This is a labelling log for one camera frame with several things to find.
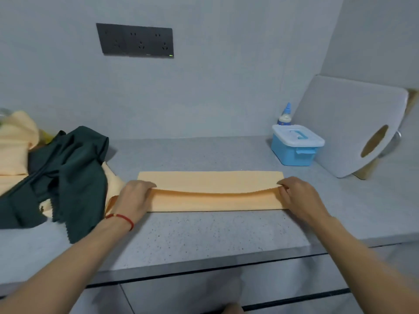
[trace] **forearm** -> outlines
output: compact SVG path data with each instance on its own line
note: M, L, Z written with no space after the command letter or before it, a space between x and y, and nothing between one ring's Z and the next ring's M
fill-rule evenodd
M336 218L322 218L311 226L366 314L417 311L419 299L401 275L381 262Z
M68 313L107 254L129 231L121 218L100 222L85 238L0 303L2 313Z

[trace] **hand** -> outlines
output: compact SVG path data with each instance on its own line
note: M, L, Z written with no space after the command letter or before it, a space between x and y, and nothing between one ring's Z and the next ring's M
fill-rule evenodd
M148 210L146 202L150 188L156 184L145 181L129 181L121 190L118 200L112 208L112 213L127 216L134 224L140 221Z
M330 217L319 194L309 183L292 176L277 184L282 185L279 192L285 201L285 207L309 225L319 218Z

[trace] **white cutting board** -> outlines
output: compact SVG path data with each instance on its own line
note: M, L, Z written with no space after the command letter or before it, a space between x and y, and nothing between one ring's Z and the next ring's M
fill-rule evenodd
M407 96L402 88L315 76L292 123L325 139L315 160L334 176L344 177L372 161L390 142L403 118ZM388 125L385 137L362 158L365 144L384 125Z

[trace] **dark green cloth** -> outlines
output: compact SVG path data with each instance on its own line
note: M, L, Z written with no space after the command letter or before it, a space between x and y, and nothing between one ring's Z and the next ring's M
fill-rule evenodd
M29 153L29 176L0 197L0 228L45 222L39 203L50 198L52 220L66 224L70 243L85 237L103 218L108 145L107 137L80 126Z

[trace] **blue plastic box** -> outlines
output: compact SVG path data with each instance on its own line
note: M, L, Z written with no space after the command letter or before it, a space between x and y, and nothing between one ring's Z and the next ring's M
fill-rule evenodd
M309 129L299 125L272 126L274 135L271 149L287 166L310 166L317 149L324 145L324 140Z

